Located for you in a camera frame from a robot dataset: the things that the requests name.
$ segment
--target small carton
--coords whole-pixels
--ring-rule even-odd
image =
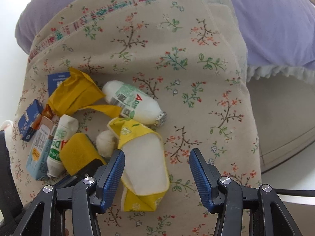
[[[51,94],[57,89],[57,87],[69,77],[70,72],[48,75],[48,96],[51,96]]]
[[[22,140],[26,142],[31,140],[38,129],[38,125],[42,118],[42,111],[42,104],[37,99],[34,99],[33,103],[29,105],[18,122]]]
[[[26,169],[35,180],[48,179],[46,161],[56,128],[57,126],[50,119],[43,116],[26,162]]]

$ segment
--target white ball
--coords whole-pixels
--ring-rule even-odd
[[[103,131],[96,137],[97,151],[104,158],[110,158],[116,146],[116,137],[110,130]]]

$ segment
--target black cable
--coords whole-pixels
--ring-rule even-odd
[[[287,190],[287,189],[274,189],[277,194],[301,196],[301,197],[315,197],[315,190]]]

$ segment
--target purple velvet fabric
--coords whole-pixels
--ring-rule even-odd
[[[32,0],[17,23],[15,37],[29,54],[35,35],[74,0]],[[253,66],[315,69],[315,6],[309,0],[232,0]]]

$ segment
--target ribbed blue surface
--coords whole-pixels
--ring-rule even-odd
[[[103,201],[101,203],[101,208],[104,209],[104,212],[106,209],[110,208],[113,203],[124,167],[125,155],[121,152],[104,186]]]
[[[199,192],[202,205],[210,211],[213,207],[210,184],[194,151],[190,152],[189,165]]]

